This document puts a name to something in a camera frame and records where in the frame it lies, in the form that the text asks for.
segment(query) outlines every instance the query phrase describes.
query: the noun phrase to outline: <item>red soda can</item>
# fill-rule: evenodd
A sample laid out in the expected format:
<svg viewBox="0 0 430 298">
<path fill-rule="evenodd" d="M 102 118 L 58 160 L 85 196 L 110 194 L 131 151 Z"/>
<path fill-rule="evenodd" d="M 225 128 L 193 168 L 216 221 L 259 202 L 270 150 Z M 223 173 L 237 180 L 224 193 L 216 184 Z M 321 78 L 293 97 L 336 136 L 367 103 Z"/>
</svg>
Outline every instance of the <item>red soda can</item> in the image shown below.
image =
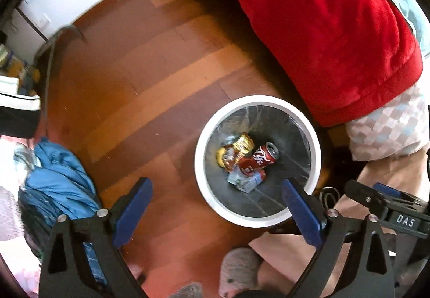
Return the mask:
<svg viewBox="0 0 430 298">
<path fill-rule="evenodd" d="M 248 175 L 256 169 L 274 164 L 278 158 L 278 148 L 274 144 L 267 142 L 260 146 L 251 157 L 240 159 L 239 168 L 244 175 Z"/>
</svg>

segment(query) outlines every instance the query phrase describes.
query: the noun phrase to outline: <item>slipper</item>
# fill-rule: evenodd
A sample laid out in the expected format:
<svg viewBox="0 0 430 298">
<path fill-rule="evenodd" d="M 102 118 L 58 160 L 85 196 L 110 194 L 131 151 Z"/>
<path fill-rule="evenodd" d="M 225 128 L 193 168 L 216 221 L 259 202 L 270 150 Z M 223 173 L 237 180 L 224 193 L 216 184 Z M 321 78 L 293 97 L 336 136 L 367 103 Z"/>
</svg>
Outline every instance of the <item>slipper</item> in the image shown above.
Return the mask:
<svg viewBox="0 0 430 298">
<path fill-rule="evenodd" d="M 255 289 L 261 257 L 251 248 L 236 248 L 228 252 L 221 264 L 218 293 L 226 297 L 235 289 Z"/>
</svg>

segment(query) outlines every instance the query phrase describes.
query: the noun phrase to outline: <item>gray slipper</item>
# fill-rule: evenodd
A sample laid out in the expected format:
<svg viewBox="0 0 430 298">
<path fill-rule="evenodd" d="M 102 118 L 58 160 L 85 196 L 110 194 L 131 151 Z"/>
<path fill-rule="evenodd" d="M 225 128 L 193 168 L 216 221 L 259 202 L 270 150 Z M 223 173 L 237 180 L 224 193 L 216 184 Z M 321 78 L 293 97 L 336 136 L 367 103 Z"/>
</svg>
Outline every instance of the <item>gray slipper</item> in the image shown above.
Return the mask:
<svg viewBox="0 0 430 298">
<path fill-rule="evenodd" d="M 218 293 L 226 297 L 235 289 L 255 289 L 261 257 L 250 248 L 236 248 L 228 252 L 221 264 Z"/>
<path fill-rule="evenodd" d="M 169 298 L 203 298 L 202 284 L 200 282 L 192 282 L 189 285 L 182 287 Z"/>
</svg>

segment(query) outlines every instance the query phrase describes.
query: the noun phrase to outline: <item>trash can rim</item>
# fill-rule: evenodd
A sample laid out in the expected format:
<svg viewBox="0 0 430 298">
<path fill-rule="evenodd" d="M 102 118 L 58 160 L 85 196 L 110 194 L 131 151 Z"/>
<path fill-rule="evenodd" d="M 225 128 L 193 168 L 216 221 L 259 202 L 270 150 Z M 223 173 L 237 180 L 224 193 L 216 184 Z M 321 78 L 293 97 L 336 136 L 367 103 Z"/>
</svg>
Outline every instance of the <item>trash can rim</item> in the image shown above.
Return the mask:
<svg viewBox="0 0 430 298">
<path fill-rule="evenodd" d="M 197 147 L 194 156 L 194 173 L 196 175 L 197 185 L 209 206 L 211 206 L 211 208 L 222 218 L 237 225 L 254 228 L 270 227 L 272 225 L 279 224 L 290 218 L 291 212 L 288 210 L 288 208 L 286 208 L 285 210 L 268 217 L 251 218 L 241 216 L 240 214 L 229 210 L 218 201 L 209 187 L 205 173 L 205 151 L 212 132 L 215 130 L 216 126 L 219 125 L 219 123 L 230 116 L 233 112 L 245 107 L 257 105 L 264 105 L 282 110 L 283 112 L 290 115 L 305 133 L 306 139 L 309 142 L 311 160 L 309 179 L 306 182 L 306 186 L 304 187 L 304 190 L 308 194 L 313 193 L 315 190 L 321 172 L 321 148 L 317 134 L 315 133 L 315 130 L 306 116 L 304 116 L 300 110 L 290 103 L 267 95 L 251 95 L 248 97 L 236 99 L 219 109 L 207 122 L 200 134 L 199 140 L 197 141 Z"/>
</svg>

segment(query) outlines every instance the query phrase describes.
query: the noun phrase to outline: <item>bed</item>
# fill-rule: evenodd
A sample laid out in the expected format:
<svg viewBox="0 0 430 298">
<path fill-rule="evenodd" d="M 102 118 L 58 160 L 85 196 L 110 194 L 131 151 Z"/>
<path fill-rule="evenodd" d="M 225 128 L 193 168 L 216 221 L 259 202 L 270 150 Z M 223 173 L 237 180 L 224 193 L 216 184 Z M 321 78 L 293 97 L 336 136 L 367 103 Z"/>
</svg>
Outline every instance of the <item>bed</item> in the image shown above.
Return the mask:
<svg viewBox="0 0 430 298">
<path fill-rule="evenodd" d="M 346 124 L 354 159 L 410 154 L 428 142 L 418 80 L 430 24 L 415 0 L 239 2 L 316 121 Z"/>
</svg>

